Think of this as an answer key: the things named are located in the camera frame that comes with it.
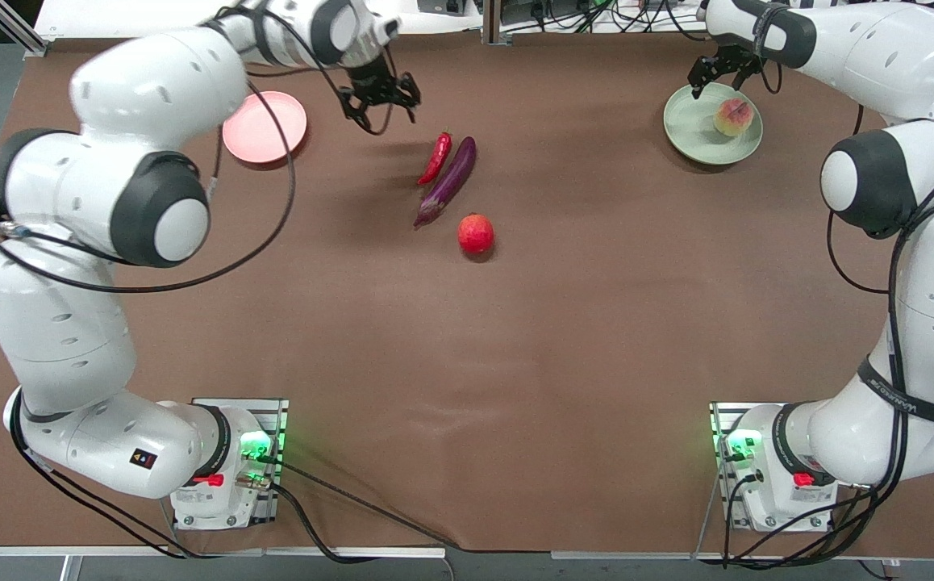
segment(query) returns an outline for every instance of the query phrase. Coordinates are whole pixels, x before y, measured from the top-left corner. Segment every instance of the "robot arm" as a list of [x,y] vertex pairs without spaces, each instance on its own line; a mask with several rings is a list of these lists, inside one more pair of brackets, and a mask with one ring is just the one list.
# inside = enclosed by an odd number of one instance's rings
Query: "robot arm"
[[[26,445],[117,491],[172,493],[183,525],[246,525],[256,498],[239,477],[271,442],[250,412],[127,392],[136,353],[113,261],[169,268],[209,231],[209,194],[180,147],[216,128],[246,95],[244,62],[343,67],[346,117],[411,112],[419,92],[385,59],[398,19],[363,0],[254,0],[199,27],[117,45],[77,69],[69,97],[79,133],[31,129],[0,150],[0,346],[20,387],[6,405]],[[66,241],[70,245],[55,241]]]
[[[721,44],[690,73],[694,96],[766,60],[817,78],[890,126],[836,144],[822,168],[822,195],[848,224],[874,238],[894,235],[934,189],[934,10],[878,2],[790,8],[759,0],[710,0],[707,30]],[[776,529],[836,500],[836,481],[875,485],[885,478],[894,409],[908,412],[903,478],[934,472],[934,218],[912,236],[899,268],[896,320],[907,397],[890,389],[890,335],[836,397],[761,405],[736,424],[723,457],[736,477],[756,481],[743,494],[754,529]],[[824,530],[816,518],[789,530]]]

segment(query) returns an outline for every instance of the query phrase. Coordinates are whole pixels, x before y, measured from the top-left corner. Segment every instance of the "peach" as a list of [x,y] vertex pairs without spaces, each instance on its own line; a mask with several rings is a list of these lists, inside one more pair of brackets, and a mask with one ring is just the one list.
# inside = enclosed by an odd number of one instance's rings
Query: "peach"
[[754,107],[740,98],[726,100],[715,113],[715,129],[718,129],[723,136],[743,135],[753,121]]

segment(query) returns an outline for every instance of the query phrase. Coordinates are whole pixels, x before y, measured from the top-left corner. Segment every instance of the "eggplant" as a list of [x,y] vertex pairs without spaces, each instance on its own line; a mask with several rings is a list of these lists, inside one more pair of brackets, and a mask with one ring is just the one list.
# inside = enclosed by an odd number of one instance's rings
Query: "eggplant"
[[457,148],[456,155],[452,156],[448,172],[438,178],[435,187],[431,188],[431,193],[420,201],[416,220],[413,220],[413,229],[437,220],[445,206],[452,201],[453,195],[456,195],[467,181],[476,160],[477,144],[474,143],[474,137],[464,137],[464,140],[460,142],[460,147]]

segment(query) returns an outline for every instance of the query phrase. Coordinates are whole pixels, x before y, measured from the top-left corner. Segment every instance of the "plate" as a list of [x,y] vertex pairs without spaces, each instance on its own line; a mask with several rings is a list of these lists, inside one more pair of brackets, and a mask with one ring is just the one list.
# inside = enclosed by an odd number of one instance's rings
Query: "plate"
[[[723,136],[715,129],[714,114],[725,100],[739,97],[754,109],[754,120],[741,136]],[[712,82],[703,89],[700,99],[693,98],[692,87],[686,86],[671,95],[664,106],[664,132],[678,151],[692,161],[709,165],[736,163],[754,153],[761,144],[765,128],[761,112],[743,93]]]
[[[296,98],[279,91],[261,91],[280,121],[290,151],[294,151],[306,136],[306,110]],[[289,153],[277,135],[267,107],[251,94],[245,97],[238,111],[223,122],[223,144],[232,155],[248,163],[279,161]]]

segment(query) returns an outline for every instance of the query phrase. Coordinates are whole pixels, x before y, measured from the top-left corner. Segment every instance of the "brown tabletop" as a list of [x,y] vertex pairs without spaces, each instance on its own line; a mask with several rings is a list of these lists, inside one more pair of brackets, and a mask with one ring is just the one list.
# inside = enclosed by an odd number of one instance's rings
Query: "brown tabletop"
[[[124,297],[139,354],[129,389],[290,398],[287,459],[468,549],[692,551],[715,473],[709,401],[832,396],[878,337],[884,302],[833,273],[818,192],[854,103],[791,71],[779,96],[754,78],[761,148],[699,168],[669,146],[661,112],[711,44],[644,34],[486,48],[474,33],[393,48],[423,106],[382,137],[342,119],[318,77],[260,82],[308,110],[294,216],[223,279]],[[28,60],[5,135],[77,128],[66,84],[90,56]],[[413,232],[415,178],[445,128],[477,139],[477,168],[444,217]],[[213,143],[186,153],[208,169]],[[284,186],[283,170],[225,158],[202,252],[173,271],[121,269],[117,283],[234,260],[267,234]],[[496,227],[485,264],[457,249],[470,212]],[[882,282],[887,243],[840,228],[836,246],[857,278]],[[0,416],[15,385],[0,353]],[[287,478],[332,545],[427,544]],[[108,496],[162,523],[154,501]],[[188,541],[308,544],[287,507],[272,525]],[[0,425],[0,545],[125,544],[36,478]],[[851,554],[934,558],[934,475],[899,487]]]

